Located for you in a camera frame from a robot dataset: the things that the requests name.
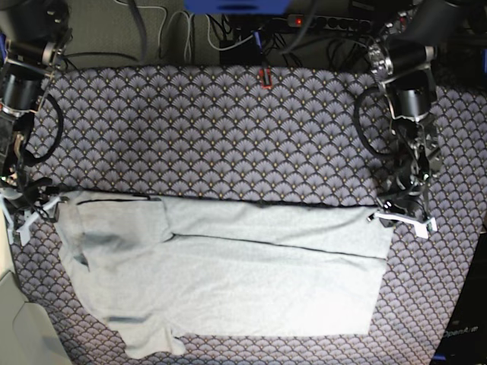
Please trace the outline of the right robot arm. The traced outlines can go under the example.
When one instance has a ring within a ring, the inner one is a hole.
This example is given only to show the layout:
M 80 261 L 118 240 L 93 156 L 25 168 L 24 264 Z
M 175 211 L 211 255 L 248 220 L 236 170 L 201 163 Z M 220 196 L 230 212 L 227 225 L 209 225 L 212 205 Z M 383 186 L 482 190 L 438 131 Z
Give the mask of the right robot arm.
M 43 83 L 61 68 L 72 38 L 68 21 L 65 1 L 1 3 L 1 193 L 12 213 L 49 217 L 41 190 L 52 180 L 30 181 L 27 168 L 46 162 L 62 139 L 64 116 Z M 44 103 L 56 112 L 56 136 L 46 153 L 36 156 L 27 146 Z

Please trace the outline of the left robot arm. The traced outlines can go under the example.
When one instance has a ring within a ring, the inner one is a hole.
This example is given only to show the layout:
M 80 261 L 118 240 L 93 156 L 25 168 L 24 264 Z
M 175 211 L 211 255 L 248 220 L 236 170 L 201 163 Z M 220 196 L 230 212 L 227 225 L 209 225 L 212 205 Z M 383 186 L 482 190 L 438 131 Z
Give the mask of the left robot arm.
M 438 46 L 463 21 L 471 1 L 423 1 L 409 17 L 400 16 L 399 31 L 374 41 L 368 50 L 373 71 L 380 75 L 376 90 L 385 96 L 391 132 L 397 140 L 396 166 L 372 214 L 384 225 L 402 222 L 427 238 L 437 231 L 429 210 L 431 179 L 441 169 L 438 131 L 431 114 L 437 100 L 432 62 Z

